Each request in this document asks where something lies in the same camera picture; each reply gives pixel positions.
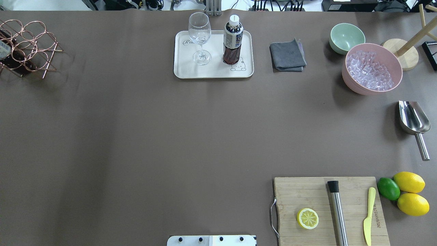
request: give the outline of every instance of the gray cloth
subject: gray cloth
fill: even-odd
[[[302,44],[296,39],[291,42],[270,44],[273,63],[282,72],[302,72],[306,66]]]

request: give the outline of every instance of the lemon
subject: lemon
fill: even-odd
[[[425,181],[419,175],[412,172],[399,172],[393,176],[393,180],[402,191],[419,193],[425,188]]]
[[[298,212],[298,224],[305,229],[314,229],[319,224],[319,216],[311,208],[303,208]]]
[[[404,193],[400,195],[398,207],[402,212],[412,216],[421,216],[430,210],[428,201],[414,193]]]

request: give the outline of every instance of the wine glass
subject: wine glass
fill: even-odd
[[[193,60],[199,65],[206,65],[211,60],[211,54],[203,50],[204,45],[211,37],[211,25],[209,24],[209,18],[205,13],[196,12],[190,16],[188,24],[188,34],[191,40],[200,45],[198,50],[193,55]]]

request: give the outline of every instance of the dark liquid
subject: dark liquid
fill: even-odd
[[[241,32],[241,29],[243,27],[241,26],[241,24],[238,24],[237,26],[232,26],[229,23],[227,23],[225,28],[230,33],[239,33]],[[225,53],[223,54],[223,62],[229,65],[237,64],[237,62],[240,60],[241,45],[235,49],[230,49],[225,45],[224,47],[225,47]]]
[[[10,35],[4,31],[0,30],[0,38],[4,38],[4,37],[9,39]],[[10,43],[8,43],[7,41],[2,40],[2,42],[10,46]],[[17,44],[17,41],[15,39],[13,39],[12,42],[14,45]],[[12,55],[14,56],[14,58],[16,60],[19,60],[19,61],[24,61],[26,59],[25,56],[23,55],[23,53],[21,53],[17,50],[14,50]],[[12,56],[10,54],[7,57],[0,60],[0,62],[3,65],[7,66],[8,68],[12,69],[14,72],[21,74],[21,75],[31,73],[31,71],[26,69],[26,67],[29,68],[30,70],[36,70],[36,65],[33,62],[27,60],[24,62],[24,65],[23,65],[22,63],[14,60],[14,58],[12,58]]]
[[[223,62],[229,65],[234,65],[240,60],[241,45],[236,49],[230,49],[225,46],[225,54],[223,55]]]

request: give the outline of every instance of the table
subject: table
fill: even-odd
[[[409,39],[418,14],[238,14],[253,37],[247,79],[181,80],[174,37],[193,11],[4,12],[40,20],[65,53],[46,79],[4,72],[0,82],[0,234],[8,246],[165,245],[170,235],[257,235],[276,245],[269,208],[276,176],[421,175],[431,210],[382,206],[392,245],[433,245],[437,135],[423,162],[397,118],[398,100],[419,101],[437,122],[435,72],[417,67],[395,90],[352,92],[343,56],[328,44],[339,22],[367,42]],[[427,21],[433,17],[426,14]],[[269,44],[301,39],[303,73],[277,72]]]

